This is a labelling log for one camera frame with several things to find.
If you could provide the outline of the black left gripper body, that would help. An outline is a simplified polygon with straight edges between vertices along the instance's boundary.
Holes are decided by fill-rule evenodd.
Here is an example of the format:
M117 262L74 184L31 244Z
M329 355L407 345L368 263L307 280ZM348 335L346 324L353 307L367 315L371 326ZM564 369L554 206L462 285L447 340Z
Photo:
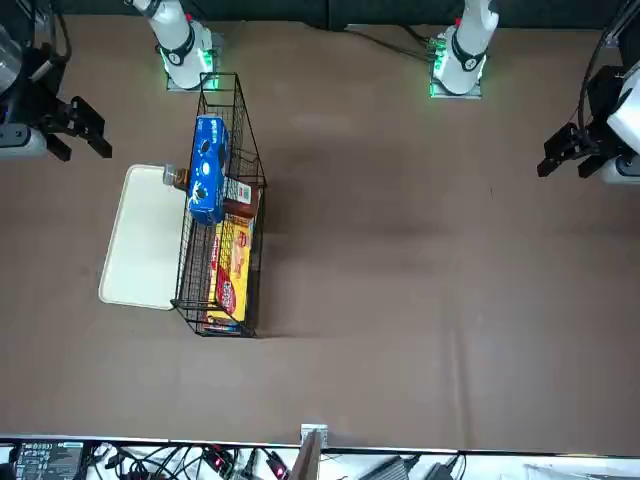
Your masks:
M625 69L605 65L587 82L586 98L579 102L578 128L582 146L593 154L610 154L619 140L607 123L617 105Z

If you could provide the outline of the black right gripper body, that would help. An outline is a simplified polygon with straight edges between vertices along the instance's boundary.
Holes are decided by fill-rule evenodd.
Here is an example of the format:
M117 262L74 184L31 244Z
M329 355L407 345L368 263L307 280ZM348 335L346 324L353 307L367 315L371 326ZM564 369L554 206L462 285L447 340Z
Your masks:
M58 98L66 62L50 43L29 47L14 85L15 135L34 128L73 135L71 108Z

